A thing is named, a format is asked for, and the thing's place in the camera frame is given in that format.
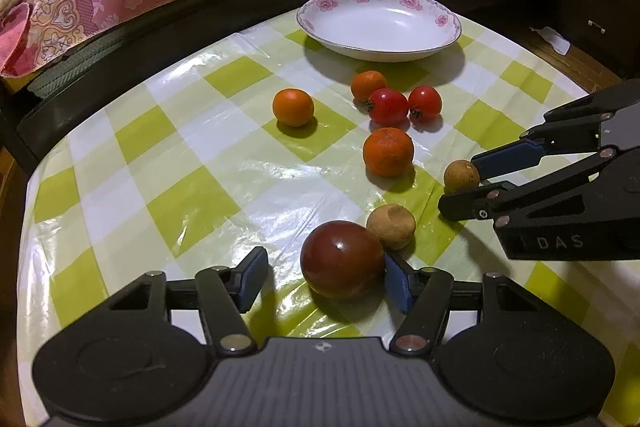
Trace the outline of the tan longan with dent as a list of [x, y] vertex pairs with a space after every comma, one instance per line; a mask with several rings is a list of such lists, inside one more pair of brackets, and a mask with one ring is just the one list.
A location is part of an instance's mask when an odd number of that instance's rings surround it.
[[400, 251], [411, 242], [416, 231], [416, 219], [404, 206], [388, 204], [370, 213], [366, 228], [385, 248]]

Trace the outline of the dark red plum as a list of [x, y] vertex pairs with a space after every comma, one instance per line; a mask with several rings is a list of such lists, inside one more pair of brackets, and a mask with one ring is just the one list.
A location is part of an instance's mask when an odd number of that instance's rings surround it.
[[329, 221], [312, 231], [300, 250], [300, 269], [310, 288], [328, 299], [360, 297], [378, 283], [384, 249], [362, 225]]

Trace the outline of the small tan longan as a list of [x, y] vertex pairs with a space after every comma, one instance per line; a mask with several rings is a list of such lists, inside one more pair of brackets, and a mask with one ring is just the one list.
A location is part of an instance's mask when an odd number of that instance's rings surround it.
[[445, 169], [444, 185], [446, 194], [471, 192], [480, 186], [480, 174], [471, 161], [458, 159]]

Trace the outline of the large bumpy mandarin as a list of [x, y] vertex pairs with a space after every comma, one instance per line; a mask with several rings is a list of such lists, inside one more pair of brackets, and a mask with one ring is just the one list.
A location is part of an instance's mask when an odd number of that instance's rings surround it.
[[410, 136], [397, 128], [372, 132], [362, 147], [362, 157], [370, 173], [383, 178], [402, 176], [412, 165], [414, 146]]

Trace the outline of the red cherry tomato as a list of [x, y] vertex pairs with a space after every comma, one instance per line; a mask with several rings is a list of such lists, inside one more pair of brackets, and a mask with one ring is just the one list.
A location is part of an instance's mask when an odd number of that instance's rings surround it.
[[427, 84], [415, 87], [409, 95], [408, 103], [411, 118], [420, 124], [431, 121], [442, 111], [442, 98]]
[[373, 91], [364, 103], [370, 119], [379, 126], [390, 127], [407, 118], [409, 103], [405, 95], [390, 88]]

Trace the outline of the small orange mandarin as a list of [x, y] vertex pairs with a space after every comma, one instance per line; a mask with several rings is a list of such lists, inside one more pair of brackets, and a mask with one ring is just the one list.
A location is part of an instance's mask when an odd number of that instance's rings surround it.
[[377, 70], [366, 70], [360, 72], [350, 83], [350, 91], [356, 103], [366, 103], [370, 95], [378, 90], [387, 87], [387, 80], [383, 74]]

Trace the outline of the white paper scrap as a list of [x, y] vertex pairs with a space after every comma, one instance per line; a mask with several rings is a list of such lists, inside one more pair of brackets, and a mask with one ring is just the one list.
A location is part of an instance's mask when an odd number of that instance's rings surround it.
[[546, 43], [550, 44], [556, 54], [565, 56], [570, 50], [570, 42], [563, 38], [554, 29], [544, 26], [544, 28], [530, 28], [530, 30], [536, 32], [539, 37], [543, 38]]

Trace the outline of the dark drawer cabinet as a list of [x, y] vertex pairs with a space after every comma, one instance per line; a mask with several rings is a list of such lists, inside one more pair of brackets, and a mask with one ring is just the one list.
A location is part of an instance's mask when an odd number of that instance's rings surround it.
[[639, 0], [561, 0], [556, 29], [623, 80], [639, 76]]

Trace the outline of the green white checkered tablecloth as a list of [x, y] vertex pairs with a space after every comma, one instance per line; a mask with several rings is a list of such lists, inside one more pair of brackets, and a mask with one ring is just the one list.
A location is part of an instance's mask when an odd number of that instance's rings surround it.
[[[445, 51], [381, 66], [394, 89], [431, 84], [444, 106], [430, 127], [409, 129], [407, 176], [378, 180], [367, 176], [361, 155], [371, 121], [349, 89], [366, 69], [312, 41], [285, 13], [145, 80], [55, 145], [29, 180], [20, 249], [17, 363], [30, 425], [46, 418], [30, 377], [40, 346], [152, 270], [188, 279], [264, 246], [273, 276], [247, 315], [256, 338], [390, 339], [399, 315], [381, 296], [322, 303], [311, 296], [298, 256], [317, 225], [360, 223], [391, 202], [416, 217], [413, 265], [468, 281], [506, 273], [599, 338], [616, 366], [602, 418], [638, 423], [637, 263], [511, 261], [489, 223], [450, 223], [437, 209], [451, 161], [516, 139], [580, 89], [508, 38], [465, 20]], [[314, 100], [306, 126], [274, 117], [273, 98], [284, 89]]]

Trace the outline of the white floral rimmed plate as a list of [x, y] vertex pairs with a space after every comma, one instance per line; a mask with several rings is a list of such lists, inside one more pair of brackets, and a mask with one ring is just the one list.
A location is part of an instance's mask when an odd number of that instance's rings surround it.
[[462, 34], [457, 14], [435, 0], [309, 0], [296, 22], [327, 49], [375, 63], [422, 60]]

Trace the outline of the dark bed frame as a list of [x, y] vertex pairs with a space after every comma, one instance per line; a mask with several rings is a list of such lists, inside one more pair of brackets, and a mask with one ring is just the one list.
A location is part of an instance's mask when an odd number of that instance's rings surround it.
[[[97, 110], [209, 44], [308, 0], [179, 0], [93, 38], [54, 64], [61, 87], [45, 98], [1, 91], [1, 144], [26, 170]], [[549, 0], [436, 0], [454, 12], [506, 17], [548, 13]]]

